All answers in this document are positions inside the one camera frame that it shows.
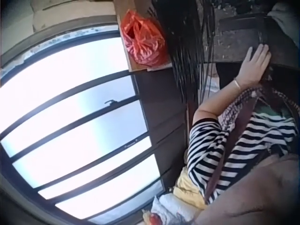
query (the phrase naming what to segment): dark wall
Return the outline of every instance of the dark wall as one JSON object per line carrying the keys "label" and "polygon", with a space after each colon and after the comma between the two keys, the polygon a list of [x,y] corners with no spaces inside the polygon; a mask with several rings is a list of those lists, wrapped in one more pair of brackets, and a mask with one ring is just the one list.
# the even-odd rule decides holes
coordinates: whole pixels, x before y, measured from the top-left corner
{"label": "dark wall", "polygon": [[[165,189],[175,184],[183,163],[187,146],[186,111],[180,101],[171,69],[157,72],[138,72],[135,81],[141,97],[150,138]],[[1,224],[45,225],[0,193]],[[138,210],[120,224],[134,224],[142,220]]]}

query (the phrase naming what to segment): black and white striped shirt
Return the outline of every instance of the black and white striped shirt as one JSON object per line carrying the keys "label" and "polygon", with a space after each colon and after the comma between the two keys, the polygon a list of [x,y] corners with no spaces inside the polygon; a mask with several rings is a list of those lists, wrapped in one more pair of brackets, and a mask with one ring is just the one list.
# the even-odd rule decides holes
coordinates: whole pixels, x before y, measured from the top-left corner
{"label": "black and white striped shirt", "polygon": [[[215,119],[206,118],[197,121],[190,131],[187,154],[188,174],[204,196],[209,178],[216,169],[225,149],[225,143],[233,127],[222,130]],[[245,166],[253,163],[255,157],[265,150],[278,152],[281,156],[289,151],[289,144],[297,134],[293,118],[271,116],[253,112],[240,139],[235,144],[229,158],[222,168],[216,189],[209,197],[211,204],[239,175]]]}

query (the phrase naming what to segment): bright window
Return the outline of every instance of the bright window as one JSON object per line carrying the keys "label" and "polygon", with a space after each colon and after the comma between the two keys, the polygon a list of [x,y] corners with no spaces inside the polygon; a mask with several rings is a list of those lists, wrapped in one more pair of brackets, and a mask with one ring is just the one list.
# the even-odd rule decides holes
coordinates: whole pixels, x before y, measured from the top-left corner
{"label": "bright window", "polygon": [[0,96],[10,181],[23,178],[40,204],[105,224],[164,190],[120,37],[43,58]]}
{"label": "bright window", "polygon": [[117,178],[56,206],[84,219],[126,200],[159,176],[155,156],[152,155]]}

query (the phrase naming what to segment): red plastic bag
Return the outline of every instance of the red plastic bag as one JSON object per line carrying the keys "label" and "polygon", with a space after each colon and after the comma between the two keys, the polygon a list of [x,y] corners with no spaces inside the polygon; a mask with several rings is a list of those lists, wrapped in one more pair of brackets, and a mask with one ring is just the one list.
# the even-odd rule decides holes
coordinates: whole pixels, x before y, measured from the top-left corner
{"label": "red plastic bag", "polygon": [[136,63],[155,67],[168,61],[165,39],[150,19],[128,10],[121,30],[127,51]]}

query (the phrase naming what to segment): white cloth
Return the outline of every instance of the white cloth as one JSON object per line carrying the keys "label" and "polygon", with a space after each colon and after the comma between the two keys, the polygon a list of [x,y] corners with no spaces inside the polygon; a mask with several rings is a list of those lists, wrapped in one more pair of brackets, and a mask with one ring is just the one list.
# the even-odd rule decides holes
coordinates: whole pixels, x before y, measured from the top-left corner
{"label": "white cloth", "polygon": [[155,197],[151,209],[152,213],[160,216],[163,225],[180,222],[179,215],[185,221],[191,221],[198,211],[196,207],[183,202],[172,193],[161,196],[159,200]]}

